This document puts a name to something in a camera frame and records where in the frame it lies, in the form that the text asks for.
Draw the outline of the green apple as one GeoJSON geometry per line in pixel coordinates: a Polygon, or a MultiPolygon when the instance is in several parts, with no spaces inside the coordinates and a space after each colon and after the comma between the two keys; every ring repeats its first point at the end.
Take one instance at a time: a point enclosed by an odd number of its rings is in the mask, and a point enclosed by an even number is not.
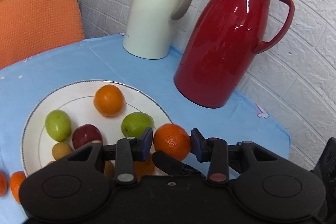
{"type": "Polygon", "coordinates": [[[72,132],[71,119],[63,110],[52,110],[45,118],[45,128],[55,141],[66,141],[72,132]]]}
{"type": "Polygon", "coordinates": [[[154,129],[154,120],[142,112],[128,114],[121,123],[121,131],[126,138],[139,138],[147,127],[154,129]]]}

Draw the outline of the mandarin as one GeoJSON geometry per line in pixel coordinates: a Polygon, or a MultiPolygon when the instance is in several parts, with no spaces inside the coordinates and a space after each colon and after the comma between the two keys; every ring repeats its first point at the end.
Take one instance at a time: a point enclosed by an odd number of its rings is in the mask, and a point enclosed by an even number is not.
{"type": "Polygon", "coordinates": [[[19,200],[19,190],[20,190],[21,184],[24,182],[25,179],[26,179],[26,175],[23,171],[14,172],[10,178],[11,193],[13,195],[13,198],[18,204],[21,204],[19,200]]]}
{"type": "Polygon", "coordinates": [[[179,125],[167,123],[158,128],[153,138],[156,152],[183,161],[191,151],[191,141],[188,133],[179,125]]]}
{"type": "Polygon", "coordinates": [[[7,180],[5,174],[0,171],[0,197],[3,197],[7,192],[7,180]]]}

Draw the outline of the dark red plum back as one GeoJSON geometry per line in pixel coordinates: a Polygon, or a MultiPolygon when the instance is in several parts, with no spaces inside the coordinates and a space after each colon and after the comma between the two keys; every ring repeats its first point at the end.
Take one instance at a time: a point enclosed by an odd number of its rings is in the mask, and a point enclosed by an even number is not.
{"type": "Polygon", "coordinates": [[[102,142],[102,134],[100,130],[92,124],[84,124],[78,127],[72,135],[72,145],[74,149],[78,149],[94,140],[102,142]]]}

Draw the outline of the large orange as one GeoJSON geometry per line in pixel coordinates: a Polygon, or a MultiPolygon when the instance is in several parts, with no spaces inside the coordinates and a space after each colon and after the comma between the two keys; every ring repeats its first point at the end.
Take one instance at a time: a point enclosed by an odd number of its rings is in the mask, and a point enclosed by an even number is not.
{"type": "Polygon", "coordinates": [[[125,99],[118,87],[104,85],[94,95],[93,104],[101,115],[114,117],[122,112],[125,99]]]}
{"type": "Polygon", "coordinates": [[[142,176],[150,176],[155,174],[155,165],[152,161],[152,154],[149,153],[145,161],[135,161],[134,170],[137,176],[137,181],[140,181],[142,176]]]}

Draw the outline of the brown longan front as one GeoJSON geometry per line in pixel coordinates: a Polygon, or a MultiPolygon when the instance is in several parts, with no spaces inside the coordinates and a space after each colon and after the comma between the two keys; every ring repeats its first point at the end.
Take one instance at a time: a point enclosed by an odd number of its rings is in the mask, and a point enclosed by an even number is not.
{"type": "Polygon", "coordinates": [[[111,161],[105,162],[104,176],[108,180],[112,180],[114,178],[114,165],[111,161]]]}

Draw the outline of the white ceramic plate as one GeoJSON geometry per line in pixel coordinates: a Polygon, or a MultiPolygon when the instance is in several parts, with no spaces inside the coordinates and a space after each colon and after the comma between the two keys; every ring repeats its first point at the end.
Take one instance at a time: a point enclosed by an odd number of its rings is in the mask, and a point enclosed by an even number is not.
{"type": "Polygon", "coordinates": [[[144,92],[115,81],[88,80],[68,84],[56,89],[35,106],[22,132],[21,160],[26,176],[44,168],[54,158],[52,147],[56,141],[49,137],[45,129],[45,118],[52,110],[63,110],[71,120],[73,130],[84,124],[96,126],[103,143],[116,144],[123,138],[121,124],[125,116],[134,112],[143,112],[153,118],[154,128],[171,123],[165,110],[144,92]],[[101,115],[93,104],[96,91],[104,85],[114,85],[125,98],[125,107],[116,117],[101,115]]]}

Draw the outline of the blue cartoon tablecloth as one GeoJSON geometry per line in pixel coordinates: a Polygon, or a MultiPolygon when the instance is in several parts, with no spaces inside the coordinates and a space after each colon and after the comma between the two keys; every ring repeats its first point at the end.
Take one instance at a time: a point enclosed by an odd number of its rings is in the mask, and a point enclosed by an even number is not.
{"type": "Polygon", "coordinates": [[[251,140],[288,158],[291,137],[265,106],[245,96],[244,77],[219,109],[198,106],[175,87],[181,52],[172,47],[160,60],[127,53],[121,35],[87,39],[43,52],[1,70],[1,171],[22,170],[21,137],[33,108],[50,92],[81,80],[111,80],[137,88],[163,107],[175,124],[229,144],[251,140]]]}

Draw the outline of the red thermos jug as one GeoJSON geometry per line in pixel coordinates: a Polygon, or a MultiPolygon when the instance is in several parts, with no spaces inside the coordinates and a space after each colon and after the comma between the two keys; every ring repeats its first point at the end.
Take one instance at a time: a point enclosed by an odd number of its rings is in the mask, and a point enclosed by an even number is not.
{"type": "Polygon", "coordinates": [[[270,41],[265,33],[270,0],[210,0],[190,36],[174,83],[191,102],[219,108],[240,83],[254,57],[274,47],[294,17],[292,0],[285,23],[270,41]]]}

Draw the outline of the white thermos jug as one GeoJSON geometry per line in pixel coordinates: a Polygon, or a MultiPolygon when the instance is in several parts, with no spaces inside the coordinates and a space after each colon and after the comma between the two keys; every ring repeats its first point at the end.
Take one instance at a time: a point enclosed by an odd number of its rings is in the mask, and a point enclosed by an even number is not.
{"type": "Polygon", "coordinates": [[[175,30],[192,0],[133,0],[123,38],[123,48],[144,59],[167,56],[175,30]]]}

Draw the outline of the orange chair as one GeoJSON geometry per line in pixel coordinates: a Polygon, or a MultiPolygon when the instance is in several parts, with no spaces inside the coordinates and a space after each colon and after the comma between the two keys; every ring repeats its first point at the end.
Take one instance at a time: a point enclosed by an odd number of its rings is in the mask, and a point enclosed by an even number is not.
{"type": "Polygon", "coordinates": [[[1,1],[1,68],[84,39],[77,0],[1,1]]]}

